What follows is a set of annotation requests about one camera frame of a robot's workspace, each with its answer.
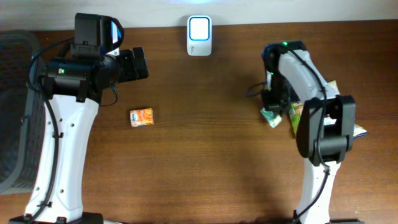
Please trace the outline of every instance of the wooden table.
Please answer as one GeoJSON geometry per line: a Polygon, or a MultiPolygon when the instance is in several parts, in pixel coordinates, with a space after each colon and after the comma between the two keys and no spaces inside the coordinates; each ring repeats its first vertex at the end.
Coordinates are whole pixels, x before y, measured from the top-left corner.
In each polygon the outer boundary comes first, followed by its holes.
{"type": "MultiPolygon", "coordinates": [[[[353,95],[357,123],[370,132],[338,172],[331,218],[398,220],[398,21],[216,26],[209,57],[188,56],[185,32],[126,30],[123,48],[144,47],[150,76],[120,84],[119,103],[98,111],[83,175],[85,211],[130,223],[291,217],[303,159],[289,120],[272,129],[260,99],[244,94],[264,79],[264,46],[299,39],[322,75],[353,95]],[[141,108],[153,108],[155,125],[130,127],[129,110],[141,108]]],[[[47,46],[73,32],[36,34],[47,46]]],[[[104,93],[104,103],[113,99],[104,93]]],[[[29,197],[2,195],[0,222],[22,215],[29,197]]]]}

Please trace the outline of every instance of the orange packet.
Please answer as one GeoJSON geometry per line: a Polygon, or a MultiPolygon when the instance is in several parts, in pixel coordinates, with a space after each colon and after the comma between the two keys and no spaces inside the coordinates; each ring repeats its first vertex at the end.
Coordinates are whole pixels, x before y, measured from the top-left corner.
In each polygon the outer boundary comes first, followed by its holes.
{"type": "Polygon", "coordinates": [[[132,127],[154,124],[152,108],[130,111],[130,122],[132,127]]]}

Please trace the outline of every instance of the white device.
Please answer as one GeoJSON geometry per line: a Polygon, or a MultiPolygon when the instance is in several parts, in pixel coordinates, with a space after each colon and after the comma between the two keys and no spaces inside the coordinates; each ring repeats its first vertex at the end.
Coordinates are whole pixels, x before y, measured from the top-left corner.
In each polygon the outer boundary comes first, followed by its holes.
{"type": "Polygon", "coordinates": [[[187,21],[187,52],[191,56],[211,54],[212,23],[208,16],[190,16],[187,21]]]}

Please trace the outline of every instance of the wall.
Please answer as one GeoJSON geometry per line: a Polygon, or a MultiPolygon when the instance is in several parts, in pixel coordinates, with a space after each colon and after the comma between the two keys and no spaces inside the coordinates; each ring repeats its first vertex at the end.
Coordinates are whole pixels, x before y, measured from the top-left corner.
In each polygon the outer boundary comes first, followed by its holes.
{"type": "Polygon", "coordinates": [[[76,12],[113,16],[124,27],[398,19],[397,0],[0,0],[0,30],[73,29],[76,12]]]}

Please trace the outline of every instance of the yellow package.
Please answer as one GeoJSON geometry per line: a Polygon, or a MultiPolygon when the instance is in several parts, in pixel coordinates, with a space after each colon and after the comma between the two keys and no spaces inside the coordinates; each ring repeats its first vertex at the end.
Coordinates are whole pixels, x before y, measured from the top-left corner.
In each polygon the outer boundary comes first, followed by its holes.
{"type": "Polygon", "coordinates": [[[133,127],[154,124],[152,108],[130,111],[130,122],[133,127]]]}

